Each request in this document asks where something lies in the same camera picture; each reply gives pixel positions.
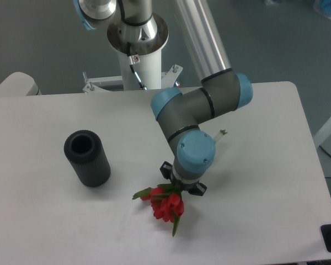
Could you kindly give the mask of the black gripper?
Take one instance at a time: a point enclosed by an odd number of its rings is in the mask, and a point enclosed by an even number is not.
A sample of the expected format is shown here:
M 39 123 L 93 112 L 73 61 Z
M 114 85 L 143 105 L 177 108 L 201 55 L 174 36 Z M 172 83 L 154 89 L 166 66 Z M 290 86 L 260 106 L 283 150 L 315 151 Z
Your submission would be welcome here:
M 160 167 L 160 172 L 165 179 L 170 179 L 170 182 L 176 189 L 188 192 L 191 195 L 203 196 L 207 190 L 207 186 L 199 183 L 199 180 L 188 183 L 186 180 L 180 179 L 176 171 L 172 171 L 172 165 L 164 161 Z

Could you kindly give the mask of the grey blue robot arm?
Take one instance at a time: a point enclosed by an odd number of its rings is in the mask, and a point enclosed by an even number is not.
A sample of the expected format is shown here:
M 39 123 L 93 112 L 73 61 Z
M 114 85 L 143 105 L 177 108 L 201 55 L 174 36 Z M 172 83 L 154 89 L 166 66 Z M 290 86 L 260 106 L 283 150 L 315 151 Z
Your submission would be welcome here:
M 180 67 L 161 70 L 161 51 L 169 31 L 152 9 L 151 1 L 74 1 L 87 30 L 108 22 L 107 37 L 118 53 L 125 91 L 152 90 L 151 108 L 168 145 L 173 163 L 161 172 L 176 188 L 202 196 L 200 178 L 211 166 L 215 141 L 201 131 L 201 123 L 247 105 L 253 97 L 249 79 L 232 70 L 206 1 L 173 1 L 176 19 L 195 66 L 201 87 L 182 93 L 175 85 Z

